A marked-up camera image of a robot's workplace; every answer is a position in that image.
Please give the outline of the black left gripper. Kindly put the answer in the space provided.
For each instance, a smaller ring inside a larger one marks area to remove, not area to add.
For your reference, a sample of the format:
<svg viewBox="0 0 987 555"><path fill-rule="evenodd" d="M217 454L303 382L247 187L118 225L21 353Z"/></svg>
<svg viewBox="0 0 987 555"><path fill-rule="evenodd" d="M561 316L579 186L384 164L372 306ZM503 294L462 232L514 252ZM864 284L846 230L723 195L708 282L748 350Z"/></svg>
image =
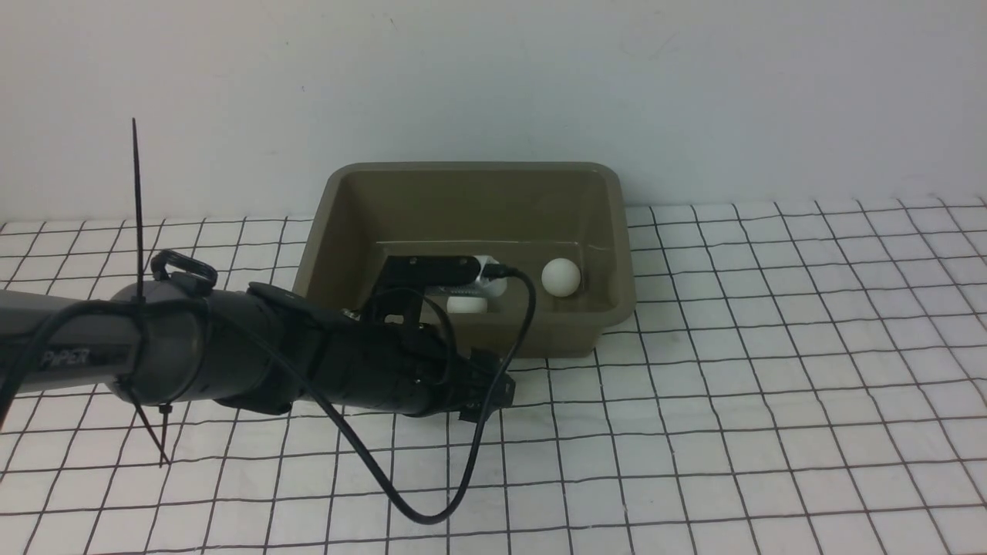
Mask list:
<svg viewBox="0 0 987 555"><path fill-rule="evenodd" d="M458 413L470 424L514 404L510 358L480 348L461 355L433 326L331 314L310 317L308 328L316 341L308 378L332 404L406 417Z"/></svg>

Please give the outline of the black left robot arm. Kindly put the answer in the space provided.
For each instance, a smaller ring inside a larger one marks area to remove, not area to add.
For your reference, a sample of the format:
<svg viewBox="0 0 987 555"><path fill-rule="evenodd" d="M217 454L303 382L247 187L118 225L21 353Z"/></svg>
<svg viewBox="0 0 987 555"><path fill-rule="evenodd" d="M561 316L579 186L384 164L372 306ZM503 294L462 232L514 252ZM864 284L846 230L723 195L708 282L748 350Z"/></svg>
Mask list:
<svg viewBox="0 0 987 555"><path fill-rule="evenodd" d="M292 362L332 403L422 418L457 413L478 422L514 403L514 380L498 376L493 352L459 355L437 329L360 321L321 309L285 289L254 282L245 292L212 291L190 309L176 281L148 282L141 322L116 314L66 322L29 366L22 392L103 384L127 402L162 406L211 400L262 415L285 414L314 395L238 324Z"/></svg>

